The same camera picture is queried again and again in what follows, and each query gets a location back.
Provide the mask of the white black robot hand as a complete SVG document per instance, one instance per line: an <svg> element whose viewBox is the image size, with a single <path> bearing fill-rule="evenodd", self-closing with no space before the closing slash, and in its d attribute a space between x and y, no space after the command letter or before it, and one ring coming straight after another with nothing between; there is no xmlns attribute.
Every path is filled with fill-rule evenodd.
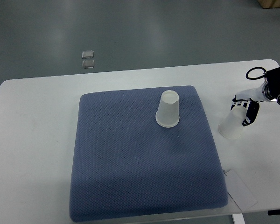
<svg viewBox="0 0 280 224"><path fill-rule="evenodd" d="M246 108L245 119L242 122L242 126L248 126L252 124L259 112L259 103L266 101L266 97L262 92L262 88L252 88L244 91L240 91L235 94L232 100L231 110L235 107Z"/></svg>

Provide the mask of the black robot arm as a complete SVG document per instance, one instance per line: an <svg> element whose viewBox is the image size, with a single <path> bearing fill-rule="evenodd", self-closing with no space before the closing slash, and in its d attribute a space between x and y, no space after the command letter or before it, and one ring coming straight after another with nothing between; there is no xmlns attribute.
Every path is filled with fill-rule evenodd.
<svg viewBox="0 0 280 224"><path fill-rule="evenodd" d="M280 67L266 70L263 67L254 67L247 71L245 78L248 80L264 79L258 88L240 91L235 94L231 109L242 106L246 109L242 126L254 123L259 112L260 102L276 101L280 105Z"/></svg>

